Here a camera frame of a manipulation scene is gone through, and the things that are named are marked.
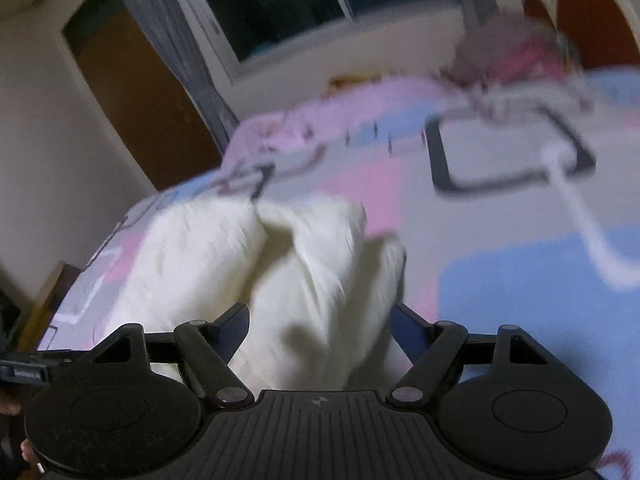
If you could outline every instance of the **hand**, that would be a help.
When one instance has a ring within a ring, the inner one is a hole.
[[[3,390],[0,390],[0,413],[9,416],[20,413],[20,402]],[[22,458],[26,462],[35,464],[38,461],[28,440],[20,444],[20,450],[22,450]]]

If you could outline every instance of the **brown arched panel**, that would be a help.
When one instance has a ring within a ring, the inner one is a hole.
[[[549,11],[546,10],[546,5],[542,0],[522,0],[522,7],[525,16],[529,16],[534,20],[541,20],[548,23],[552,28],[556,28],[554,20],[551,18]]]
[[[640,50],[615,0],[558,0],[558,30],[573,41],[582,66],[640,64]]]

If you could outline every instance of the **patterned bed sheet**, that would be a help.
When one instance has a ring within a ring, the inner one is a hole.
[[[421,316],[481,333],[518,324],[592,386],[614,417],[601,474],[640,479],[640,107],[611,78],[589,81],[413,105],[150,197],[91,258],[41,348],[98,342],[149,222],[172,204],[339,194],[364,205],[369,237],[398,234],[403,301]]]

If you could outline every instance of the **pink blanket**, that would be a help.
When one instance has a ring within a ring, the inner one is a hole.
[[[226,149],[222,168],[236,166],[263,152],[295,152],[355,133],[390,112],[435,105],[462,92],[435,79],[394,76],[317,98],[292,110],[254,116],[243,121]]]

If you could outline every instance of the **black device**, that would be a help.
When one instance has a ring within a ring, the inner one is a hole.
[[[0,381],[48,384],[25,418],[45,480],[600,478],[609,409],[524,330],[469,334],[403,304],[390,316],[413,367],[386,396],[255,400],[226,365],[242,304],[173,333],[124,325],[88,352],[5,355]],[[178,364],[185,384],[150,362]],[[473,364],[491,367],[459,383]]]

